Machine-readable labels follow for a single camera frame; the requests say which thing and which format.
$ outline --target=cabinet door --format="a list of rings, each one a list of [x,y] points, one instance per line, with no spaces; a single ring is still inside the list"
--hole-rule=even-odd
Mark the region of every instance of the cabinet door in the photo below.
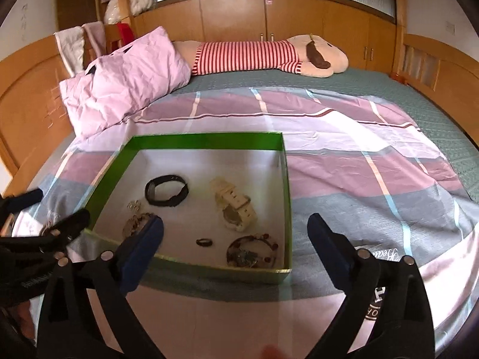
[[[265,0],[268,40],[323,36],[323,0]]]
[[[200,0],[206,42],[260,40],[266,36],[264,0]]]
[[[323,38],[347,55],[349,67],[366,68],[368,31],[368,13],[324,0]]]
[[[396,26],[375,15],[370,15],[367,69],[391,73],[395,42]]]
[[[143,36],[162,26],[172,42],[176,40],[204,42],[198,0],[183,1],[147,11],[135,17],[133,22],[137,36]]]

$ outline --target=black ring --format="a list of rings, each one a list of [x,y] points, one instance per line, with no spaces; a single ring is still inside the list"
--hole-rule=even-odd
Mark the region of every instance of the black ring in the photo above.
[[[173,196],[170,197],[168,200],[155,200],[155,188],[165,182],[171,182],[171,181],[177,181],[181,182],[184,184],[184,186],[181,188],[181,191]],[[148,204],[154,205],[154,206],[169,206],[169,207],[174,207],[180,204],[186,196],[188,195],[189,189],[188,185],[186,184],[186,181],[177,175],[167,175],[167,176],[161,176],[158,178],[153,178],[151,181],[149,181],[146,186],[145,186],[145,198],[148,201]]]
[[[198,239],[196,244],[200,247],[211,247],[213,245],[213,241],[211,239]]]

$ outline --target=white wall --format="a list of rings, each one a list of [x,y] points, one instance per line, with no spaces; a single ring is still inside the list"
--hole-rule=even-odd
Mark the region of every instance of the white wall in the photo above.
[[[407,33],[447,43],[479,61],[479,37],[456,0],[408,0]]]
[[[0,27],[0,60],[57,30],[55,0],[17,0]],[[0,192],[10,182],[0,161]]]

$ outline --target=striped fabric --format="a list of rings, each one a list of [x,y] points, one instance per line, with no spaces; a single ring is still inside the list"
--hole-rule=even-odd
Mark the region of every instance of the striped fabric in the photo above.
[[[293,45],[287,40],[202,43],[196,50],[192,75],[262,69],[300,74],[301,64]]]

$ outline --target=bracelet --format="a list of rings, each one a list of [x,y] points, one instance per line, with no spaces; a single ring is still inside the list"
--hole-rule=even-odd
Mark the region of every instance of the bracelet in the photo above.
[[[171,181],[177,181],[184,184],[183,188],[181,188],[181,191],[177,195],[170,197],[168,200],[155,200],[156,187],[162,183],[171,182]],[[186,181],[182,177],[177,175],[167,175],[167,176],[161,176],[158,178],[153,178],[145,186],[145,198],[150,205],[154,205],[154,206],[169,206],[169,207],[177,206],[186,198],[186,196],[188,195],[188,192],[189,192],[189,189],[188,189],[188,185],[186,184]]]
[[[269,247],[269,252],[260,255],[244,246],[251,242],[262,242]],[[248,235],[236,239],[230,244],[226,252],[226,261],[231,267],[273,268],[279,245],[269,234]]]
[[[133,236],[140,232],[148,220],[153,217],[153,213],[142,213],[138,215],[133,215],[128,219],[123,227],[123,239],[126,239],[129,236]]]

